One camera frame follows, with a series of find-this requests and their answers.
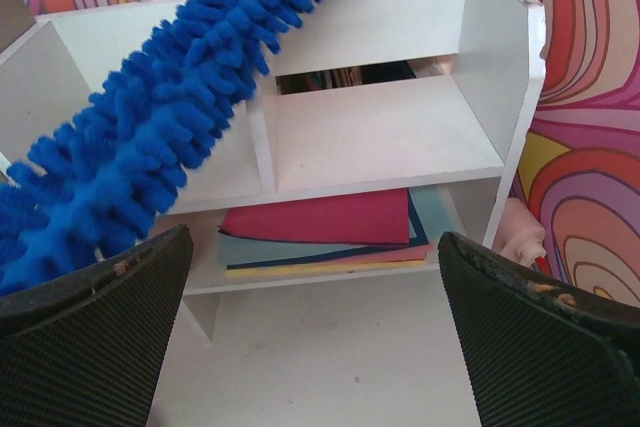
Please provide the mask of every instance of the ribbed black rubber pad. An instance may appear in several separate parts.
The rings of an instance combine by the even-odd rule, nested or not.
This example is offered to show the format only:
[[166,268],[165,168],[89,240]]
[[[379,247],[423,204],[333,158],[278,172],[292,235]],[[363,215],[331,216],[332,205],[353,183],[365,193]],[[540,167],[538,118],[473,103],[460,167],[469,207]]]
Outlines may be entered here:
[[0,340],[0,426],[146,425],[192,255],[185,227],[148,245],[124,275],[105,261],[110,282]]
[[640,310],[516,266],[455,234],[445,234],[439,248],[482,425],[640,426],[633,370]]

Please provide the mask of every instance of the blue microfiber duster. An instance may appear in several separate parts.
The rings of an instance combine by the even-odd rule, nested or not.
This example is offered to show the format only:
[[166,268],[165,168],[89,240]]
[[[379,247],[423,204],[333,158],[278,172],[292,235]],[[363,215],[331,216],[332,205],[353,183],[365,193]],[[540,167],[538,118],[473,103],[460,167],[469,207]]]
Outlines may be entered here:
[[0,186],[0,295],[132,247],[166,213],[269,69],[262,44],[321,0],[189,0],[111,72],[104,92],[41,137]]

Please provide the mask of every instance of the brown box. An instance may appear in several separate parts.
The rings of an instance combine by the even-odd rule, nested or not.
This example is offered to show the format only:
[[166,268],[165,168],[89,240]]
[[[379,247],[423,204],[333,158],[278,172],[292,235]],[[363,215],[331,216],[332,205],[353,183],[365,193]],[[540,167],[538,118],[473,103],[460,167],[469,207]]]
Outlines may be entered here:
[[0,52],[35,23],[23,0],[0,0]]

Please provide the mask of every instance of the shelf leg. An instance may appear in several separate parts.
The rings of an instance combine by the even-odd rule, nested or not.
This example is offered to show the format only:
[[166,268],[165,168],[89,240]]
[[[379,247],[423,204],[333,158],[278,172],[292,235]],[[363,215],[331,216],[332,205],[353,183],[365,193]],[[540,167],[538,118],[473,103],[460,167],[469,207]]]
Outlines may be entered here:
[[180,312],[196,335],[207,344],[213,341],[219,305],[220,294],[185,295],[180,302]]

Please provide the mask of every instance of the white desk organizer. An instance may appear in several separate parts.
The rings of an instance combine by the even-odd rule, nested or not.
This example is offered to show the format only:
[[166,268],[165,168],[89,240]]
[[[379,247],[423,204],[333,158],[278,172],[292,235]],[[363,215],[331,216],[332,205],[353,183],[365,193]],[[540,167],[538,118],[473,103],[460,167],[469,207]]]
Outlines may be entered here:
[[[42,16],[0,54],[0,151],[30,142],[86,105],[109,70],[185,0]],[[275,77],[237,106],[232,129],[190,175],[161,227],[187,223],[196,257],[183,310],[209,336],[220,292],[365,275],[229,279],[215,264],[222,209],[438,184],[452,218],[490,245],[545,74],[537,0],[326,0],[271,59],[280,76],[396,60],[453,56],[450,75],[278,96]]]

